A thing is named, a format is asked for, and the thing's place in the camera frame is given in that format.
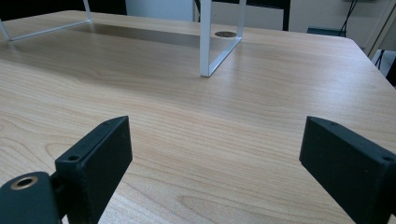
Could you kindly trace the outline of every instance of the white wall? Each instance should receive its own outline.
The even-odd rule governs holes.
[[[125,0],[129,16],[193,21],[193,0]]]
[[[360,0],[347,25],[347,37],[365,48],[374,28],[389,1]],[[309,26],[340,29],[351,0],[291,0],[290,30],[306,33]],[[215,23],[236,24],[237,5],[213,3]],[[247,7],[246,26],[282,29],[282,11],[270,8]]]

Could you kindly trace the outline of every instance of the desk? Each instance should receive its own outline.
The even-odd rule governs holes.
[[[396,91],[353,41],[246,28],[207,79],[199,23],[93,16],[0,42],[0,184],[53,173],[97,124],[128,115],[134,161],[102,223],[353,223],[298,160],[308,115],[396,152]]]

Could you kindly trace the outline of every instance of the grommet hole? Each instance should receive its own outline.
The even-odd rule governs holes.
[[[215,35],[219,37],[236,37],[236,33],[230,31],[215,32]]]

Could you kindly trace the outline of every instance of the brass insert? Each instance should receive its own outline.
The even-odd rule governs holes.
[[[37,176],[26,176],[22,179],[15,181],[11,185],[11,189],[13,190],[20,190],[20,189],[27,189],[33,186],[38,181]]]

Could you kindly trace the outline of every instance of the metal support bar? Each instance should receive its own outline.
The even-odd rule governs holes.
[[[3,33],[3,36],[5,37],[5,39],[7,41],[14,41],[14,40],[20,40],[20,39],[24,39],[24,38],[28,38],[31,36],[35,36],[35,35],[42,35],[45,33],[49,33],[49,32],[53,32],[53,31],[57,31],[57,30],[62,30],[64,28],[67,27],[72,27],[72,26],[77,26],[86,22],[89,22],[92,20],[92,14],[91,14],[91,10],[90,10],[90,5],[88,3],[88,0],[82,0],[84,3],[84,7],[85,7],[85,12],[87,13],[87,20],[85,21],[78,21],[78,22],[73,22],[70,24],[66,24],[66,25],[62,25],[62,26],[58,26],[58,27],[54,27],[54,28],[49,28],[47,30],[43,30],[43,31],[38,31],[38,32],[33,32],[27,35],[18,35],[15,37],[11,37],[6,29],[6,26],[3,24],[3,22],[0,19],[0,30]]]
[[[211,0],[201,1],[201,36],[200,36],[200,73],[202,77],[210,77],[219,67],[224,59],[233,51],[235,46],[242,39],[245,23],[245,8],[247,0],[239,1],[239,19],[235,40],[230,43],[225,50],[213,61],[209,61],[210,51],[210,30],[211,30]]]

